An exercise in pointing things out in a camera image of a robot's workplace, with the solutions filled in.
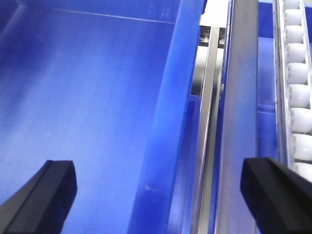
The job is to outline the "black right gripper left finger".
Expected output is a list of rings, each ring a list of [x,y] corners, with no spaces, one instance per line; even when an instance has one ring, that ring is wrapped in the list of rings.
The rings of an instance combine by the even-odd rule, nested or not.
[[[78,190],[74,163],[48,160],[0,206],[2,234],[59,234]]]

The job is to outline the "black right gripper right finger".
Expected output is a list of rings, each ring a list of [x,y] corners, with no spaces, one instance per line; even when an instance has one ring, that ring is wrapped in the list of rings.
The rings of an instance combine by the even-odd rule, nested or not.
[[[243,161],[240,190],[262,234],[312,232],[312,184],[270,157]]]

